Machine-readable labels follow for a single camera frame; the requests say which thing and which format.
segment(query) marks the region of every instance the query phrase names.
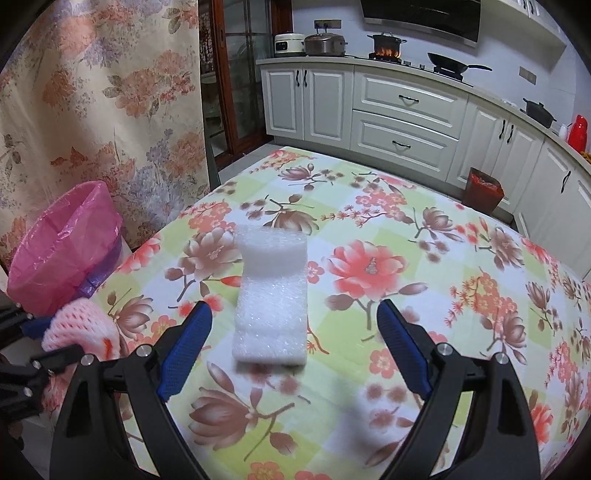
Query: black pot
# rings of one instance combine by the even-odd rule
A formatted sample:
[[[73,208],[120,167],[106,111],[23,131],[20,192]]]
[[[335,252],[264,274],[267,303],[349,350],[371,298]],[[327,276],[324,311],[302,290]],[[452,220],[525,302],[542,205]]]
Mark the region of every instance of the black pot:
[[[552,126],[552,122],[556,121],[556,118],[552,116],[552,114],[544,108],[543,103],[534,103],[526,98],[524,98],[524,102],[527,105],[525,113],[527,116],[533,118],[539,124],[542,124],[546,128],[550,128]]]
[[[385,33],[368,35],[368,37],[374,39],[374,53],[384,56],[393,56],[398,59],[400,58],[400,44],[408,41],[394,37],[392,34],[386,35]],[[392,53],[386,55],[383,53],[385,50],[391,50]]]

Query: rice cooker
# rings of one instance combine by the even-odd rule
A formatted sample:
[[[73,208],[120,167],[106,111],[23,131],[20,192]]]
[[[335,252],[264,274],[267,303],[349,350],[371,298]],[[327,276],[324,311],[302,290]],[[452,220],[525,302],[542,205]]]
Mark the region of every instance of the rice cooker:
[[[275,35],[275,57],[303,57],[305,35],[301,33],[282,33]]]

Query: glass door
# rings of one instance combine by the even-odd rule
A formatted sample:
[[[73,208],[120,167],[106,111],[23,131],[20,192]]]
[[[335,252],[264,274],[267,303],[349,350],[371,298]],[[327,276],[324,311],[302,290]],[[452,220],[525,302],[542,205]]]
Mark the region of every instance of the glass door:
[[[229,152],[236,157],[266,138],[261,74],[255,62],[272,56],[271,0],[213,1],[228,114],[226,137]]]
[[[215,51],[212,0],[199,2],[199,63],[203,124],[215,157],[228,153],[228,121],[220,88],[220,73]]]

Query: small trash bin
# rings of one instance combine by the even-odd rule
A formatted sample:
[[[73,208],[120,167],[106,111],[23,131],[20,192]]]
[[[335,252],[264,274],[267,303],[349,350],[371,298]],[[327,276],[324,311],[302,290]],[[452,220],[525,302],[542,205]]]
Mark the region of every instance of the small trash bin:
[[[504,196],[505,192],[497,179],[476,168],[470,169],[462,199],[463,205],[491,215]]]
[[[27,232],[8,273],[7,294],[36,316],[90,297],[115,269],[121,215],[104,181],[87,181],[58,198]]]

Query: red trash bag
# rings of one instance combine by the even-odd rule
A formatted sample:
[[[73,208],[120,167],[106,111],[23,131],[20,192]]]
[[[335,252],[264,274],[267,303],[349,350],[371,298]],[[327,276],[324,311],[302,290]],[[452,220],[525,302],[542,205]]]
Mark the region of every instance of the red trash bag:
[[[470,169],[468,183],[464,190],[462,204],[480,213],[491,215],[505,197],[505,192],[498,180],[483,171]]]

